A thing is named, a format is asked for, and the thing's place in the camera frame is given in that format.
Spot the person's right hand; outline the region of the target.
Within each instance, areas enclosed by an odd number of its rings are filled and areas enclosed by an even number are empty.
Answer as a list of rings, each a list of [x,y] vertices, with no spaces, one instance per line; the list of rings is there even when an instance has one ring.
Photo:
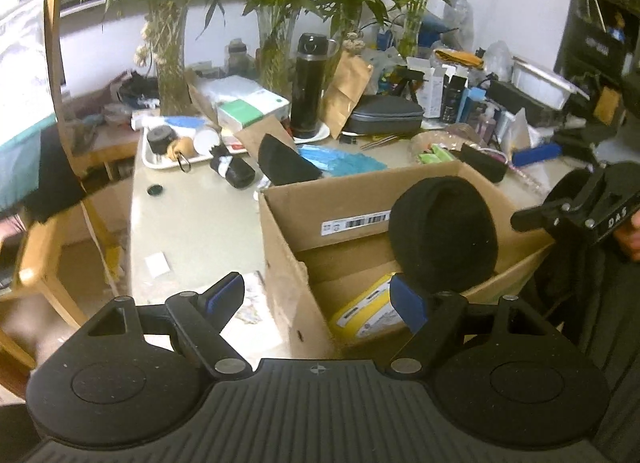
[[[613,233],[620,250],[634,263],[640,261],[640,212],[635,212]]]

